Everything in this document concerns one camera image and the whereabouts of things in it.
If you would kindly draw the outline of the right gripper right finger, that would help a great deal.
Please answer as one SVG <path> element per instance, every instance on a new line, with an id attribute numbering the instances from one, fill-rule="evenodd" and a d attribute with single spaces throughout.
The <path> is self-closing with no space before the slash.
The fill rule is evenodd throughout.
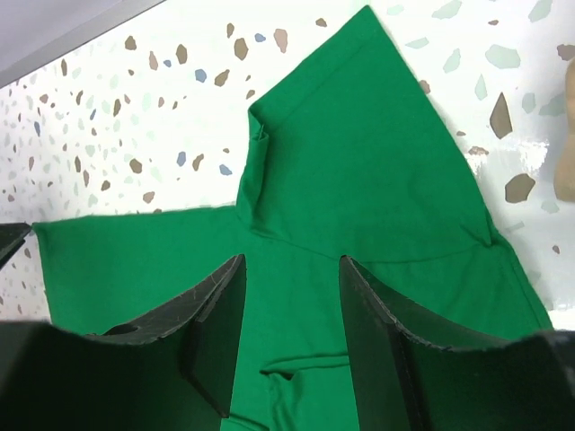
<path id="1" fill-rule="evenodd" d="M 574 334 L 505 340 L 456 324 L 340 260 L 363 430 L 571 430 Z"/>

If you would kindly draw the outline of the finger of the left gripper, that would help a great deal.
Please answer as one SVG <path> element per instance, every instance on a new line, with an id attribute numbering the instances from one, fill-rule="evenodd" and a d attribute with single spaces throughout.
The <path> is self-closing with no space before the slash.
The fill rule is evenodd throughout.
<path id="1" fill-rule="evenodd" d="M 30 231 L 31 226 L 26 223 L 0 225 L 0 265 L 5 265 L 10 261 L 25 244 L 25 238 Z"/>

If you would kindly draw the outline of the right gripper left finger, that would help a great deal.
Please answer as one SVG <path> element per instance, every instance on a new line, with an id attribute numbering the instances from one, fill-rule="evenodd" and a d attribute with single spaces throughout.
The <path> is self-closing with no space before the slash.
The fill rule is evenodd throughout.
<path id="1" fill-rule="evenodd" d="M 231 412 L 245 294 L 236 255 L 101 335 L 3 323 L 2 429 L 219 429 Z"/>

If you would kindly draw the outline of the green polo shirt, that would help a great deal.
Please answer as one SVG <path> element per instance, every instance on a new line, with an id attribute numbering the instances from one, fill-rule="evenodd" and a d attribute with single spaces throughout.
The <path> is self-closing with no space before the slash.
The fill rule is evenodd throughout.
<path id="1" fill-rule="evenodd" d="M 226 430 L 355 430 L 339 294 L 349 255 L 472 330 L 552 324 L 473 173 L 373 10 L 248 110 L 235 203 L 37 224 L 52 322 L 102 333 L 236 254 L 245 315 Z"/>

